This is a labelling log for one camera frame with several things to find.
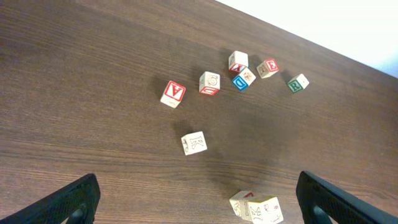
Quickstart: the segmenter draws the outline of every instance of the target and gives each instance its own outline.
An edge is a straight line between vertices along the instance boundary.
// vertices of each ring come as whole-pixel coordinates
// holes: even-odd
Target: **alphabet block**
[[[181,142],[186,156],[207,149],[205,137],[201,131],[184,135]]]
[[[220,75],[213,72],[204,72],[199,78],[199,92],[206,95],[215,95],[220,90]]]
[[[241,207],[241,218],[246,221],[252,221],[250,216],[249,201],[252,197],[246,197],[239,200],[239,206]]]
[[[232,206],[232,209],[235,212],[235,215],[242,217],[242,215],[241,215],[242,208],[240,206],[239,200],[241,200],[242,198],[253,197],[253,196],[254,196],[253,192],[248,191],[248,190],[242,190],[229,199],[229,202]]]
[[[253,224],[276,224],[284,220],[277,197],[252,197],[248,207]]]
[[[275,59],[267,59],[257,66],[257,71],[261,78],[268,78],[277,73],[279,68]]]
[[[307,78],[305,78],[303,74],[297,75],[287,83],[293,93],[304,90],[308,86],[308,84],[310,84],[310,82],[307,80]]]
[[[243,91],[251,83],[256,79],[256,76],[248,69],[245,68],[239,75],[237,75],[233,80],[232,83],[238,88],[239,90]]]
[[[169,84],[167,84],[167,87],[163,92],[160,102],[171,106],[172,108],[176,108],[181,103],[184,93],[184,86],[181,86],[176,82],[169,81]]]
[[[235,50],[228,58],[228,69],[231,72],[242,72],[249,66],[249,57],[246,53]]]

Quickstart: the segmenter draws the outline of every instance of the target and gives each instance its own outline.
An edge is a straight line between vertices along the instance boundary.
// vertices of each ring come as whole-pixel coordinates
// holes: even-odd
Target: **letter on block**
[[[249,66],[249,57],[246,53],[235,50],[228,59],[228,69],[231,72],[242,72]]]
[[[237,75],[233,80],[232,83],[238,88],[239,90],[243,91],[251,83],[256,79],[256,76],[248,69],[245,68],[239,75]]]
[[[160,102],[168,106],[171,106],[172,108],[176,108],[181,103],[184,93],[185,93],[184,86],[181,86],[176,82],[169,81],[169,84],[164,90]]]
[[[257,66],[257,71],[261,78],[268,78],[277,73],[279,68],[275,59],[267,59]]]
[[[197,152],[202,152],[207,149],[205,137],[201,131],[186,134],[181,138],[181,142],[186,156]]]
[[[247,190],[242,190],[229,199],[229,202],[232,206],[232,209],[235,212],[235,215],[242,217],[241,206],[239,204],[239,200],[241,200],[242,198],[253,197],[253,196],[254,196],[253,192],[247,191]]]
[[[284,220],[277,197],[253,197],[248,205],[253,224],[276,224]]]
[[[248,204],[250,198],[252,197],[246,197],[239,200],[239,206],[241,207],[241,218],[243,220],[251,222],[250,209]]]
[[[308,84],[310,84],[310,82],[307,80],[307,78],[305,78],[303,74],[297,75],[287,83],[287,85],[289,86],[289,88],[292,90],[293,93],[305,89],[308,86]]]
[[[199,78],[199,92],[206,95],[215,95],[220,90],[220,75],[204,72]]]

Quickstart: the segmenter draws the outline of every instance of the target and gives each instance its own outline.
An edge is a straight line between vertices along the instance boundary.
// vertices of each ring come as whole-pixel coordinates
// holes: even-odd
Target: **dark wood surface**
[[[398,79],[214,1],[1,11],[0,218],[95,173],[96,223],[245,223],[239,189],[302,223],[301,170],[398,215]],[[234,50],[257,75],[244,92]],[[262,80],[270,57],[280,72]],[[204,71],[221,75],[214,97],[198,93]],[[292,94],[300,73],[310,85]],[[159,101],[169,80],[187,88],[177,109]],[[192,131],[208,150],[184,156]]]

